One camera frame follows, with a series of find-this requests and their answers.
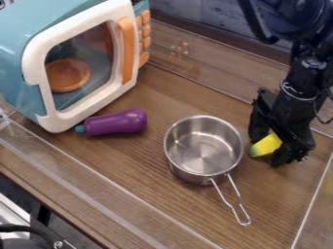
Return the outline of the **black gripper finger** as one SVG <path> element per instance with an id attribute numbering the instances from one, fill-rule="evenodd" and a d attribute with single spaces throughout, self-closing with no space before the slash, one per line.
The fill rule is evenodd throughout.
<path id="1" fill-rule="evenodd" d="M 278 167 L 282 164 L 302 161 L 309 155 L 310 147 L 302 142 L 283 142 L 272 152 L 270 165 Z"/>
<path id="2" fill-rule="evenodd" d="M 270 130 L 270 120 L 267 113 L 255 106 L 250 116 L 248 136 L 252 143 L 259 142 L 267 135 Z"/>

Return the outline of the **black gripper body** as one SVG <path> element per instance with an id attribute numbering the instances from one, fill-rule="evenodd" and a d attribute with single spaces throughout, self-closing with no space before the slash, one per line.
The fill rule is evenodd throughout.
<path id="1" fill-rule="evenodd" d="M 259 88 L 258 98 L 252 102 L 252 107 L 258 106 L 268 115 L 268 133 L 274 132 L 282 143 L 305 143 L 310 150 L 314 148 L 309 129 L 310 121 L 314 118 L 314 98 L 314 94 L 291 92 L 286 89 L 272 93 L 268 89 Z"/>

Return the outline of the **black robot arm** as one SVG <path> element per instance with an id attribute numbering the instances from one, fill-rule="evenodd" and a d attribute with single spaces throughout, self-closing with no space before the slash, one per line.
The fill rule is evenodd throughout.
<path id="1" fill-rule="evenodd" d="M 314 149 L 310 123 L 333 101 L 333 0 L 236 0 L 250 29 L 267 45 L 291 43 L 290 69 L 279 91 L 258 90 L 252 102 L 250 155 L 274 136 L 281 144 L 266 155 L 277 167 L 302 160 Z"/>

